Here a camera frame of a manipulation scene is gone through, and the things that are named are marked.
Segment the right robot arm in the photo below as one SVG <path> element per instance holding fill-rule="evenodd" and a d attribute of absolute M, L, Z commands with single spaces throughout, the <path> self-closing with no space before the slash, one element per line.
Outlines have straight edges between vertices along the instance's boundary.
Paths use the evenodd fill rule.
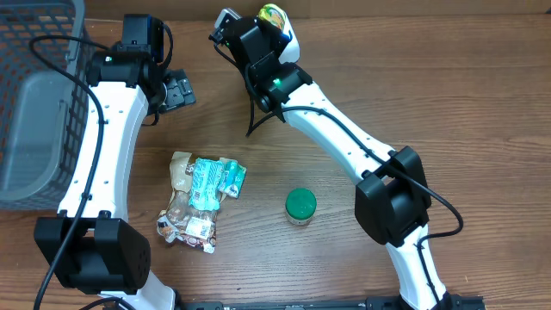
<path fill-rule="evenodd" d="M 340 112 L 296 61 L 283 59 L 297 40 L 288 25 L 260 16 L 220 12 L 212 39 L 245 81 L 252 108 L 294 127 L 327 152 L 355 187 L 355 217 L 366 234 L 386 246 L 399 278 L 400 301 L 410 309 L 444 309 L 449 293 L 429 247 L 428 208 L 447 201 L 426 182 L 420 157 L 395 151 Z"/>

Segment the teal wet wipes pack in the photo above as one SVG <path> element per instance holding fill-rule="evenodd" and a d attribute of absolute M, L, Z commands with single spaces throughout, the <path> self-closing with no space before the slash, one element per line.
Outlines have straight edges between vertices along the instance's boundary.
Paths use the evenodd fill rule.
<path fill-rule="evenodd" d="M 218 186 L 224 172 L 224 164 L 219 160 L 198 158 L 193 170 L 192 187 L 189 192 L 189 205 L 200 211 L 220 209 Z"/>

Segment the beige brown snack bag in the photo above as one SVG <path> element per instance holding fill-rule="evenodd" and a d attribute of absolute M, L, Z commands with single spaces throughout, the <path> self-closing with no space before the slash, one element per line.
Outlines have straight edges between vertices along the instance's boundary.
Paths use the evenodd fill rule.
<path fill-rule="evenodd" d="M 159 213 L 157 232 L 169 245 L 182 243 L 208 254 L 216 247 L 216 220 L 219 210 L 200 210 L 189 201 L 195 197 L 195 161 L 191 152 L 174 152 L 170 161 L 172 193 L 168 207 Z"/>

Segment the yellow drink bottle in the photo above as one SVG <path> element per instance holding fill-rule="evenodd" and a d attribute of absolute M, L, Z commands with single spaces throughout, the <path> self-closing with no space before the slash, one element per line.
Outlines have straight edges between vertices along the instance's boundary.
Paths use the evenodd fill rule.
<path fill-rule="evenodd" d="M 287 14 L 283 9 L 273 3 L 265 4 L 259 11 L 257 16 L 266 22 L 271 23 L 281 31 L 285 30 L 288 23 Z"/>

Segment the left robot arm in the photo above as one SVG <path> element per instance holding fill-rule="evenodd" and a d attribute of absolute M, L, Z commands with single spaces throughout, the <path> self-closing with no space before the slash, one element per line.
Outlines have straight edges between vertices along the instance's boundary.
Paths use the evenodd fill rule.
<path fill-rule="evenodd" d="M 47 260 L 46 279 L 96 297 L 109 309 L 178 309 L 178 292 L 152 272 L 146 237 L 128 221 L 127 188 L 139 130 L 148 115 L 189 106 L 195 94 L 172 70 L 169 26 L 127 14 L 121 40 L 97 45 L 75 84 L 89 111 L 77 165 L 53 217 L 41 217 L 34 240 Z"/>

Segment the green lidded cup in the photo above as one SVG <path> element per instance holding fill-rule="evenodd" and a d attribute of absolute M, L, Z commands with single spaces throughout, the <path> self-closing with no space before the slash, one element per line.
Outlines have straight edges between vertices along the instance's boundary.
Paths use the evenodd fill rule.
<path fill-rule="evenodd" d="M 285 201 L 285 215 L 296 226 L 307 225 L 317 209 L 315 195 L 305 188 L 292 190 Z"/>

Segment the teal tissue pack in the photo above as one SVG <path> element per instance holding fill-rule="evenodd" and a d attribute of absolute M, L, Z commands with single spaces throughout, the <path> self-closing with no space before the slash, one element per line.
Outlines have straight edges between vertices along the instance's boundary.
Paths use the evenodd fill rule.
<path fill-rule="evenodd" d="M 246 177 L 247 169 L 236 160 L 227 160 L 218 185 L 218 191 L 238 198 Z"/>

